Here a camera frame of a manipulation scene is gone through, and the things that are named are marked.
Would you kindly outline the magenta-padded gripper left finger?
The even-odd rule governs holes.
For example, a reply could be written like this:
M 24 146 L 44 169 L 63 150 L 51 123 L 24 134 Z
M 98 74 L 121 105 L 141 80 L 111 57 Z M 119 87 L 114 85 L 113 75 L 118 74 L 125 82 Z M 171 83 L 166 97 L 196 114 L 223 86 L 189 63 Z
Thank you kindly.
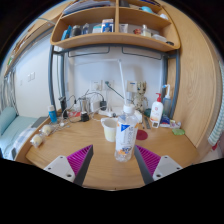
M 92 156 L 93 146 L 89 145 L 69 156 L 59 155 L 44 170 L 81 186 Z

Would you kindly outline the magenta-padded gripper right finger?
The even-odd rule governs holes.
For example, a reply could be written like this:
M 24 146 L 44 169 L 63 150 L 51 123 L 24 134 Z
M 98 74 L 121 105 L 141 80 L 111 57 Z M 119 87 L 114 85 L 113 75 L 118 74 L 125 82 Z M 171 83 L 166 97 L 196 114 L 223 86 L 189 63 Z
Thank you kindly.
M 168 155 L 160 157 L 150 150 L 136 145 L 134 155 L 145 184 L 152 183 L 182 169 Z

